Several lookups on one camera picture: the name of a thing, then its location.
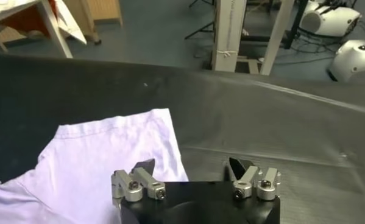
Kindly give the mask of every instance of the lavender t-shirt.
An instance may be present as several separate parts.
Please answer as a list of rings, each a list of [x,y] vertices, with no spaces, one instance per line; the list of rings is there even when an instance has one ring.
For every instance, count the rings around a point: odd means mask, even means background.
[[[0,183],[0,224],[119,223],[110,175],[152,158],[154,178],[188,181],[168,109],[59,126],[34,170]]]

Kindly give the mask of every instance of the black cable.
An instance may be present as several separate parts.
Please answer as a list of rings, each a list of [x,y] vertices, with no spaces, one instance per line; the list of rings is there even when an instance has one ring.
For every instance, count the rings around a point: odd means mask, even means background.
[[[365,22],[364,21],[359,20],[357,25],[365,32]]]
[[[332,59],[334,57],[325,57],[325,58],[317,58],[312,60],[306,60],[306,61],[292,61],[292,62],[283,62],[283,63],[274,63],[275,65],[293,65],[293,64],[302,64],[302,63],[309,63],[314,61],[322,61],[322,60],[328,60]]]
[[[357,1],[358,1],[358,0],[354,0],[354,1],[353,1],[352,9],[354,9],[354,6],[355,6],[355,4],[357,3]]]

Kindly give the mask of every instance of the bolt head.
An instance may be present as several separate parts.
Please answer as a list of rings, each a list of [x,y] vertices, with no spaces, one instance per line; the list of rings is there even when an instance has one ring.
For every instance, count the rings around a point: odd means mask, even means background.
[[[243,197],[244,197],[244,194],[241,190],[236,190],[233,194],[233,197],[236,199],[236,200],[242,200]]]
[[[268,181],[268,180],[261,181],[261,187],[263,187],[263,188],[269,188],[271,186],[272,186],[272,183],[270,183],[270,181]]]
[[[163,200],[166,198],[166,192],[164,190],[157,191],[157,199]]]
[[[129,182],[128,188],[130,190],[138,189],[139,188],[139,183],[136,182],[136,181],[131,181],[131,182]]]

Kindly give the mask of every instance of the black tablecloth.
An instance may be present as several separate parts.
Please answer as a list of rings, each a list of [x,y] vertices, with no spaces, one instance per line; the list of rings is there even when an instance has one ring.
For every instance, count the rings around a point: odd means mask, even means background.
[[[0,55],[0,180],[58,125],[153,108],[170,109],[190,180],[250,159],[282,172],[282,223],[365,223],[365,85]]]

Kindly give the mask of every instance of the metal bracket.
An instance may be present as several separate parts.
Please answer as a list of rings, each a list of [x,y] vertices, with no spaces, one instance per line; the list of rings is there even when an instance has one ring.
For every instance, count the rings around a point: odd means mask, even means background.
[[[258,170],[258,167],[250,166],[239,180],[233,182],[235,199],[242,200],[251,197]]]
[[[134,169],[132,176],[134,180],[137,180],[137,182],[147,189],[148,197],[156,200],[165,199],[166,188],[164,182],[154,179],[142,167]]]
[[[113,198],[125,197],[127,201],[139,201],[143,197],[143,187],[126,173],[116,170],[111,176]]]
[[[257,197],[265,201],[274,200],[280,193],[281,173],[275,168],[268,168],[264,178],[258,182]]]
[[[125,170],[116,170],[111,179],[113,198],[125,197],[127,201],[140,201],[143,197],[143,188],[147,189],[150,198],[163,200],[166,197],[165,183],[154,179],[142,167],[133,169],[130,175]]]

